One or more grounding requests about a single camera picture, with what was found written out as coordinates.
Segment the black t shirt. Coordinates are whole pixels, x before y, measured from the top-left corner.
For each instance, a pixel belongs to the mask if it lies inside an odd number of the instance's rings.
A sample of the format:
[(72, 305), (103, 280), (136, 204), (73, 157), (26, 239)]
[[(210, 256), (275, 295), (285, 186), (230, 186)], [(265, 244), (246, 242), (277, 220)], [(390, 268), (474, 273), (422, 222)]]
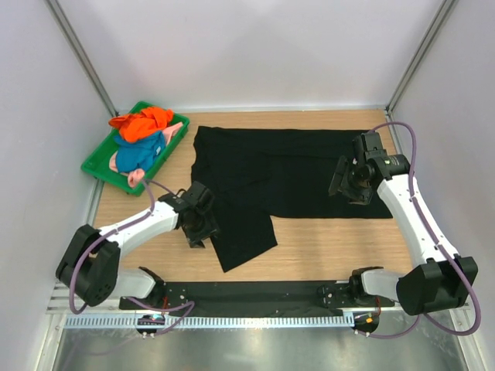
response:
[(214, 195), (220, 232), (212, 239), (228, 272), (277, 245), (272, 217), (389, 219), (385, 204), (350, 204), (328, 188), (341, 156), (353, 155), (359, 130), (212, 128), (194, 138), (191, 179)]

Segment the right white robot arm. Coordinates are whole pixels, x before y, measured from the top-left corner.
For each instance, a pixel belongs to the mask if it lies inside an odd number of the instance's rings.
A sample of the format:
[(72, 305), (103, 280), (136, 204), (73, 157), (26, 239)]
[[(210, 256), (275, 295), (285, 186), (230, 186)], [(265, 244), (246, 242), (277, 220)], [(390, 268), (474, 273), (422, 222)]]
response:
[(466, 287), (476, 278), (477, 264), (471, 257), (461, 257), (446, 239), (416, 184), (403, 155), (362, 163), (340, 157), (337, 162), (329, 194), (341, 193), (357, 205), (383, 201), (405, 239), (413, 266), (405, 275), (377, 267), (353, 271), (357, 282), (348, 287), (348, 295), (355, 305), (368, 305), (381, 296), (396, 301), (409, 315), (423, 315), (466, 303)]

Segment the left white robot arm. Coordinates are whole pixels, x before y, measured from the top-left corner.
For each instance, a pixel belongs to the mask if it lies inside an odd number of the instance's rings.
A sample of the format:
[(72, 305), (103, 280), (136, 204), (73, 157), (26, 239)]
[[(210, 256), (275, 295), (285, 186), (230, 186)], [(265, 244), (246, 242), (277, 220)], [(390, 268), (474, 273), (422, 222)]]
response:
[(85, 224), (73, 235), (57, 269), (56, 278), (69, 289), (69, 308), (80, 314), (108, 299), (123, 308), (163, 308), (166, 291), (161, 277), (145, 267), (120, 267), (121, 259), (158, 235), (182, 230), (191, 247), (217, 234), (214, 195), (199, 183), (177, 196), (167, 193), (146, 210), (110, 226), (95, 229)]

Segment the pink t shirt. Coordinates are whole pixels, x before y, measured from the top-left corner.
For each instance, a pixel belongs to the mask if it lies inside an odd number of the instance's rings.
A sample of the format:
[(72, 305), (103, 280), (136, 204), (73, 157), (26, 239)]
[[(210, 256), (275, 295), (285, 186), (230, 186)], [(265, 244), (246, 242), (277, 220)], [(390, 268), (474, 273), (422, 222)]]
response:
[[(179, 131), (182, 129), (183, 126), (184, 126), (184, 123), (179, 122), (177, 124), (173, 124), (173, 125), (167, 127), (166, 129), (164, 129), (162, 131), (163, 135), (165, 136), (166, 147), (167, 147), (167, 145), (169, 145), (171, 143), (172, 139), (179, 133)], [(116, 172), (116, 173), (119, 173), (119, 174), (126, 176), (128, 185), (131, 188), (135, 188), (140, 183), (140, 181), (145, 177), (146, 172), (140, 168), (134, 170), (133, 172), (129, 172), (129, 173), (118, 172), (118, 170), (116, 169), (116, 166), (115, 166), (116, 152), (110, 157), (109, 169), (113, 172)]]

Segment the blue t shirt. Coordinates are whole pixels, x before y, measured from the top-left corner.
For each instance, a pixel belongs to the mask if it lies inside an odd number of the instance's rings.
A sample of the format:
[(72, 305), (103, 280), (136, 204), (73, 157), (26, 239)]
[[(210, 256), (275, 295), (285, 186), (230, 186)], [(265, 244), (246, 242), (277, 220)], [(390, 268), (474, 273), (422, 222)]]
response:
[(118, 146), (115, 166), (118, 172), (129, 173), (136, 169), (147, 172), (166, 148), (165, 136), (158, 131), (135, 143), (126, 142), (119, 134), (114, 137)]

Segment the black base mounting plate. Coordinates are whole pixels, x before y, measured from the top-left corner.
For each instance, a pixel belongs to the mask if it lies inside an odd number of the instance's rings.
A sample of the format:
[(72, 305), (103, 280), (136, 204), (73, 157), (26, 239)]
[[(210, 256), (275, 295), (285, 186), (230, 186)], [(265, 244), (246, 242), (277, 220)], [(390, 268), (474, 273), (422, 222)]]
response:
[(348, 281), (224, 281), (158, 282), (142, 303), (172, 308), (187, 300), (196, 306), (210, 303), (237, 302), (242, 308), (254, 303), (307, 303), (322, 308), (392, 307), (393, 301), (364, 294)]

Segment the orange t shirt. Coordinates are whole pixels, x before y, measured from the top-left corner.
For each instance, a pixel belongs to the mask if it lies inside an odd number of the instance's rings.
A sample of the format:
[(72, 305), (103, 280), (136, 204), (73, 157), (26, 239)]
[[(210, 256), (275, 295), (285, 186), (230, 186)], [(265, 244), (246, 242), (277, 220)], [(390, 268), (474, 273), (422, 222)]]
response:
[(126, 142), (135, 143), (166, 129), (173, 117), (172, 110), (152, 106), (143, 108), (138, 113), (113, 117), (108, 124), (116, 129)]

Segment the green plastic tray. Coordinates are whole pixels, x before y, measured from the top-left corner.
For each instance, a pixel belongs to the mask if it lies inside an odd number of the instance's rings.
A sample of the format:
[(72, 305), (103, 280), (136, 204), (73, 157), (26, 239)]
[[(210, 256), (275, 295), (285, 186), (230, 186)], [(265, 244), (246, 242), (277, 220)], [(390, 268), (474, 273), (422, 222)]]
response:
[(144, 101), (127, 114), (109, 120), (111, 133), (83, 162), (81, 169), (129, 195), (144, 192), (140, 183), (152, 179), (182, 141), (189, 118)]

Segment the right aluminium corner post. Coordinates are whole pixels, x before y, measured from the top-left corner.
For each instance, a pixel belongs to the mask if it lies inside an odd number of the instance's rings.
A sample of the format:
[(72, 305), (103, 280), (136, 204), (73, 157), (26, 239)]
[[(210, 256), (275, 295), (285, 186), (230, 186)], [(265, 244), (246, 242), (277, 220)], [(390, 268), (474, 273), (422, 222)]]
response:
[(401, 79), (398, 82), (398, 85), (394, 89), (394, 92), (386, 105), (385, 111), (389, 117), (392, 116), (394, 109), (398, 106), (410, 82), (412, 81), (415, 74), (418, 72), (419, 67), (425, 60), (428, 52), (434, 45), (438, 34), (442, 30), (442, 27), (447, 22), (457, 4), (457, 0), (441, 1), (440, 6), (436, 10), (432, 21), (428, 24), (428, 27), (425, 30), (425, 33), (421, 38), (417, 49), (415, 50), (409, 64), (407, 65), (404, 73), (401, 76)]

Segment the aluminium corner post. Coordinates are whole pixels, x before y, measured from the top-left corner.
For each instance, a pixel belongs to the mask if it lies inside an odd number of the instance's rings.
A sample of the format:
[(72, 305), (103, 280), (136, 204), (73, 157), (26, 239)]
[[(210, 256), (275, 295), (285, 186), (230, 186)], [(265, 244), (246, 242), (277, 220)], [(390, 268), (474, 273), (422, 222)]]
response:
[(70, 49), (77, 58), (80, 66), (82, 67), (82, 70), (84, 71), (92, 87), (94, 88), (94, 91), (100, 98), (101, 103), (104, 105), (107, 112), (112, 117), (115, 117), (118, 114), (118, 110), (116, 109), (100, 77), (98, 76), (93, 63), (90, 61), (90, 58), (87, 55), (83, 44), (81, 43), (60, 2), (57, 0), (45, 0), (44, 3), (52, 14), (52, 17), (60, 28), (60, 31), (62, 32), (64, 38), (68, 42)]
[(428, 27), (425, 30), (425, 33), (421, 38), (417, 49), (415, 50), (409, 64), (407, 65), (404, 73), (401, 76), (401, 79), (398, 82), (398, 85), (394, 89), (394, 92), (386, 105), (385, 111), (389, 117), (392, 116), (394, 109), (398, 106), (410, 82), (412, 81), (415, 74), (418, 72), (419, 67), (425, 60), (428, 52), (434, 45), (438, 34), (442, 30), (442, 27), (447, 22), (457, 4), (457, 0), (441, 1), (440, 6), (436, 10), (432, 21), (428, 24)]

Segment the left aluminium corner post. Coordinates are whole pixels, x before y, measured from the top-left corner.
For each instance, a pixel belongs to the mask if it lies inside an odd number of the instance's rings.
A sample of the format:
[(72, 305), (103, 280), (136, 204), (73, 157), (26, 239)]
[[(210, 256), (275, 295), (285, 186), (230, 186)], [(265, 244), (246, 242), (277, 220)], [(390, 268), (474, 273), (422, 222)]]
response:
[(60, 28), (60, 31), (62, 32), (64, 38), (68, 42), (70, 49), (77, 58), (80, 66), (82, 67), (82, 70), (84, 71), (92, 87), (94, 88), (94, 91), (100, 98), (101, 103), (104, 105), (107, 112), (112, 117), (115, 117), (118, 114), (118, 110), (116, 109), (100, 77), (98, 76), (93, 63), (90, 61), (90, 58), (87, 55), (83, 44), (81, 43), (60, 2), (57, 0), (45, 0), (44, 3), (52, 14), (52, 17)]

